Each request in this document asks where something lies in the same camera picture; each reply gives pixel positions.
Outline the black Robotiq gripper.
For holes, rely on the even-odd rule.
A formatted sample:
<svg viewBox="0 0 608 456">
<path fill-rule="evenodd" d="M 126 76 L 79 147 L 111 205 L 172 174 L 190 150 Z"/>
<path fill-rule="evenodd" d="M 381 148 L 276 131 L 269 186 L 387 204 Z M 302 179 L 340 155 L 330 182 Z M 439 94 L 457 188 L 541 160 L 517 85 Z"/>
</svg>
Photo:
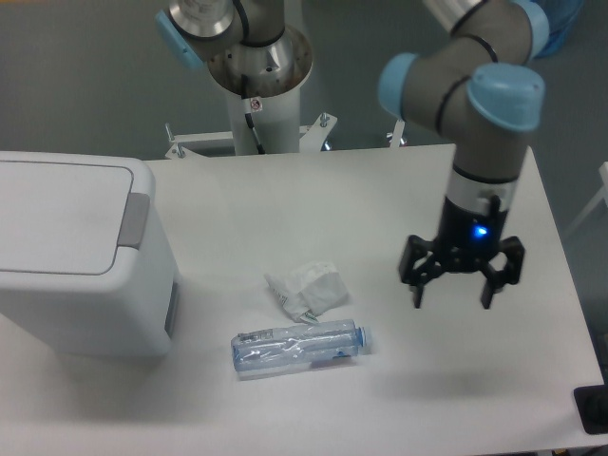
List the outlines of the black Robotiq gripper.
<svg viewBox="0 0 608 456">
<path fill-rule="evenodd" d="M 506 220 L 500 198 L 491 195 L 482 202 L 489 204 L 487 214 L 468 211 L 445 198 L 436 238 L 408 237 L 398 273 L 412 292 L 415 308 L 422 305 L 426 285 L 444 272 L 480 272 L 485 277 L 480 297 L 485 309 L 505 285 L 520 282 L 525 248 L 518 237 L 500 240 Z M 501 269 L 491 264 L 498 255 L 504 256 Z"/>
</svg>

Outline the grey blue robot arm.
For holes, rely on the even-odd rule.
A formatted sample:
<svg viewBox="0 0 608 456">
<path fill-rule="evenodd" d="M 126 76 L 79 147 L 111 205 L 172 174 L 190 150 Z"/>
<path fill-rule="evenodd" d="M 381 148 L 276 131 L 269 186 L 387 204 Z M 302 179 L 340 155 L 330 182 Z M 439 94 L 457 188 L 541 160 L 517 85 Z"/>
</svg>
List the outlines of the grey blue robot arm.
<svg viewBox="0 0 608 456">
<path fill-rule="evenodd" d="M 426 57 L 393 57 L 379 78 L 378 100 L 395 118 L 452 141 L 455 153 L 437 235 L 408 238 L 399 276 L 420 304 L 431 280 L 481 273 L 481 301 L 489 307 L 522 273 L 524 247 L 503 229 L 540 123 L 545 86 L 527 64 L 544 48 L 549 24 L 531 1 L 430 1 L 427 9 L 449 43 Z M 283 122 L 260 118 L 264 102 L 310 70 L 284 14 L 280 1 L 174 1 L 155 18 L 184 66 L 209 66 L 237 97 L 233 137 L 242 154 L 298 148 L 295 126 L 283 141 Z"/>
</svg>

